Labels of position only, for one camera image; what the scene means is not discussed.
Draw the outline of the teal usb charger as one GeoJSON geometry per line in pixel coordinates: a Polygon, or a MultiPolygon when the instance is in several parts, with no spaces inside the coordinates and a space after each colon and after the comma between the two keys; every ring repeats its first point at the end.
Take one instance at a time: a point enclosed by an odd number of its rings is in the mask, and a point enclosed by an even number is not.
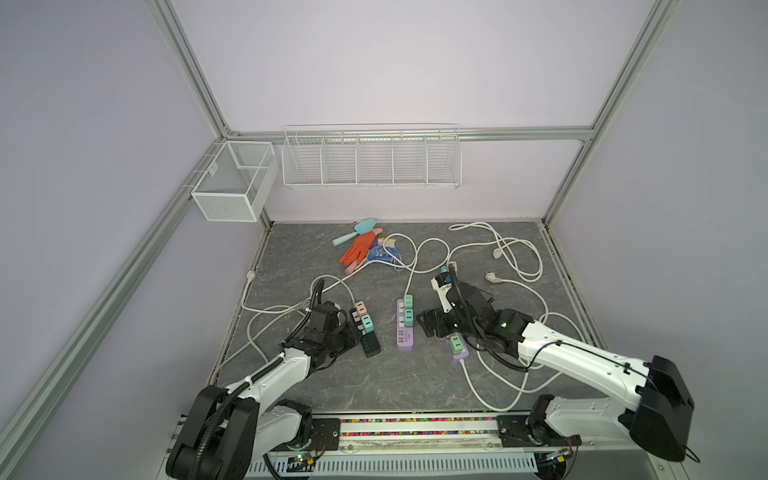
{"type": "Polygon", "coordinates": [[[361,324],[363,327],[363,331],[366,334],[372,333],[374,331],[373,320],[369,315],[363,315],[361,317],[361,324]]]}

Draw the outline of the black power strip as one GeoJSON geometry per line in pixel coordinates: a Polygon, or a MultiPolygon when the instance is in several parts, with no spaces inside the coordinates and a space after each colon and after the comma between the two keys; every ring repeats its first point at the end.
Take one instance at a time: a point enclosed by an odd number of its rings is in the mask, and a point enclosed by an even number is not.
{"type": "Polygon", "coordinates": [[[358,316],[356,309],[351,309],[349,311],[351,320],[353,323],[354,328],[356,329],[356,335],[359,340],[359,343],[363,349],[364,355],[366,358],[372,358],[377,356],[381,353],[381,346],[380,342],[375,334],[375,331],[372,333],[366,334],[363,331],[363,327],[361,324],[361,318],[358,316]]]}

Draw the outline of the pink usb charger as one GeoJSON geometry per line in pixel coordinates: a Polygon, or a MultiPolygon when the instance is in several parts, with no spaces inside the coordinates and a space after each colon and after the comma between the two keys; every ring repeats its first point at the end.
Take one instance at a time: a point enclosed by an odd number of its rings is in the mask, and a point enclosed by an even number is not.
{"type": "Polygon", "coordinates": [[[355,309],[360,318],[366,316],[368,314],[367,307],[365,306],[363,301],[358,301],[355,303],[355,309]]]}

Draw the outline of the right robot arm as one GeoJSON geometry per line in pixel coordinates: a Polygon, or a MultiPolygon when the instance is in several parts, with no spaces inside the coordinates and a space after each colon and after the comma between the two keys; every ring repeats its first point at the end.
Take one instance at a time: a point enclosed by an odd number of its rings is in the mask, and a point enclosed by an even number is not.
{"type": "Polygon", "coordinates": [[[690,457],[695,402],[673,361],[611,353],[518,310],[497,310],[482,290],[466,282],[434,279],[432,284],[439,307],[415,316],[426,336],[458,334],[480,351],[513,358],[513,370],[542,365],[605,394],[603,400],[584,402],[541,396],[527,421],[534,442],[571,442],[578,435],[628,438],[670,462],[690,457]]]}

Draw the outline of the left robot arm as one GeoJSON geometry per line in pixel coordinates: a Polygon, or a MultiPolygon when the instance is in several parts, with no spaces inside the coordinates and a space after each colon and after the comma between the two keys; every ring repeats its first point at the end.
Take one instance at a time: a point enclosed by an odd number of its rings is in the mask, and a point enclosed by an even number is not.
{"type": "Polygon", "coordinates": [[[172,479],[242,479],[255,457],[304,447],[313,436],[312,409],[284,394],[353,348],[360,330],[348,313],[313,305],[280,352],[239,382],[201,390],[168,456],[172,479]]]}

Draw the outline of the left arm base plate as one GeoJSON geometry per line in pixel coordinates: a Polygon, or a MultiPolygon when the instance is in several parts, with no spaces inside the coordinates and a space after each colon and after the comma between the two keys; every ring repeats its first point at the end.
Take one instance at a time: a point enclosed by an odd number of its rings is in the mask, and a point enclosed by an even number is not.
{"type": "Polygon", "coordinates": [[[301,426],[294,439],[279,445],[275,451],[336,451],[340,440],[340,418],[313,418],[310,426],[301,426]]]}

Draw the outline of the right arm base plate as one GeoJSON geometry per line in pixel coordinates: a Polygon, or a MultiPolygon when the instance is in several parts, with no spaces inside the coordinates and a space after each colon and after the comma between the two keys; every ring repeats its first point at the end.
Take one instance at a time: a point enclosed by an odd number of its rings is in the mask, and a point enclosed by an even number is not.
{"type": "Polygon", "coordinates": [[[498,436],[505,448],[512,447],[566,447],[582,445],[580,435],[564,436],[557,433],[543,420],[530,421],[522,414],[496,417],[498,436]]]}

